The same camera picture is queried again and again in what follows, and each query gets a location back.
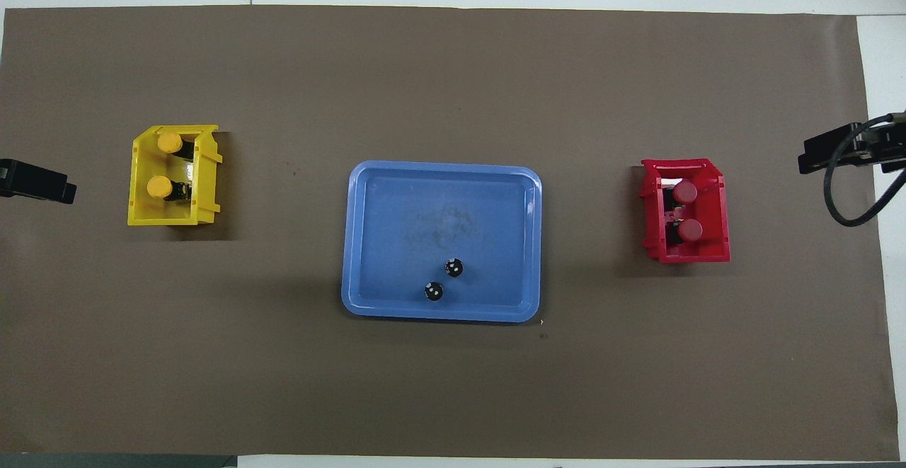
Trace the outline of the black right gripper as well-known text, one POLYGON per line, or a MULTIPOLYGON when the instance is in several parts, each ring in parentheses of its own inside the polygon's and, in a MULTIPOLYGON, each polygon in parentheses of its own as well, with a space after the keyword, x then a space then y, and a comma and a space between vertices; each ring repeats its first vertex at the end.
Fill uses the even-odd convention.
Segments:
MULTIPOLYGON (((799 174, 825 170, 835 149, 858 128, 849 123, 803 142, 797 158, 799 174)), ((906 112, 888 113, 863 123, 863 132, 844 146, 838 166, 881 165, 883 173, 906 170, 906 112)))

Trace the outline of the yellow push button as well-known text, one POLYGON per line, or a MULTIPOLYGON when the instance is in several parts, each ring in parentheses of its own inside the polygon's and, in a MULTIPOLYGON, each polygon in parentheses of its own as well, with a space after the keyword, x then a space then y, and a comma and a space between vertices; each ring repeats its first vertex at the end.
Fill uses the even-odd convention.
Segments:
POLYGON ((193 161, 195 158, 195 145, 189 139, 177 132, 159 133, 156 139, 156 145, 159 151, 165 152, 172 157, 193 161))
POLYGON ((167 176, 155 175, 147 182, 147 193, 153 199, 168 202, 191 199, 191 185, 188 182, 173 181, 167 176))

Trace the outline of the red push button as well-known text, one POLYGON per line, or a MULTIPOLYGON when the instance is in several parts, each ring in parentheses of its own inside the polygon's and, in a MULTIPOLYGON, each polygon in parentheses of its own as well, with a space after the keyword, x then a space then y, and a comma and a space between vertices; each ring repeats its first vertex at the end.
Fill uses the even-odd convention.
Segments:
POLYGON ((663 188, 663 203, 666 210, 679 209, 693 204, 699 197, 699 190, 690 180, 679 180, 663 188))
POLYGON ((674 219, 665 227, 667 244, 696 243, 704 235, 704 227, 697 219, 674 219))

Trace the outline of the yellow plastic bin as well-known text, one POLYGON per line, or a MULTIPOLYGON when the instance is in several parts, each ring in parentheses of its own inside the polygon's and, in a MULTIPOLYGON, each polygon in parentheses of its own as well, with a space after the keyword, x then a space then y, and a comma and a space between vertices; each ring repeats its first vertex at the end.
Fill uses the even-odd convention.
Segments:
POLYGON ((214 133, 217 124, 155 125, 132 143, 127 223, 130 226, 197 226, 212 224, 221 212, 217 200, 218 167, 223 162, 214 133), (185 161, 159 151, 159 133, 177 132, 194 142, 195 158, 185 161), (149 197, 148 180, 155 175, 191 185, 191 199, 168 202, 149 197))

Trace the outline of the red plastic bin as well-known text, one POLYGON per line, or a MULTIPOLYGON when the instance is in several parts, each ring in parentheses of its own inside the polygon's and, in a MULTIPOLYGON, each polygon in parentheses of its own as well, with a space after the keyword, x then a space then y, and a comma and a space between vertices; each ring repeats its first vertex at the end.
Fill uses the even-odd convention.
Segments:
POLYGON ((648 257, 661 264, 722 263, 731 260, 726 184, 709 159, 641 159, 643 181, 638 196, 643 201, 648 257), (663 188, 690 180, 699 190, 693 204, 666 210, 663 188), (665 227, 674 219, 697 219, 704 235, 696 243, 667 244, 665 227))

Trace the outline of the blue plastic tray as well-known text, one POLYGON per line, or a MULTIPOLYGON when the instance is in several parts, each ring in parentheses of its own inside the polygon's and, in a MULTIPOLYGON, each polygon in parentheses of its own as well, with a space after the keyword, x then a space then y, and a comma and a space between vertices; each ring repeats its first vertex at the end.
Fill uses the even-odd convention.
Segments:
POLYGON ((541 304, 543 185, 520 166, 378 161, 348 182, 344 307, 388 319, 520 324, 541 304), (447 259, 464 272, 451 278, 447 259), (428 282, 443 284, 436 302, 428 282))

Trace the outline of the brown paper mat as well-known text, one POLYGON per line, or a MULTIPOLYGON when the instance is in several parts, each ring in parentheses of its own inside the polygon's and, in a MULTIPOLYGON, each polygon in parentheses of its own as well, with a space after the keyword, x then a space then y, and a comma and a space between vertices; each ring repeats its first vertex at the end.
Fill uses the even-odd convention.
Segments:
POLYGON ((866 116, 853 16, 8 11, 0 157, 78 190, 0 199, 0 452, 896 459, 877 226, 797 171, 866 116), (159 124, 219 127, 214 223, 127 223, 159 124), (731 260, 661 264, 641 159, 699 158, 731 260), (538 314, 351 314, 366 159, 538 173, 538 314))

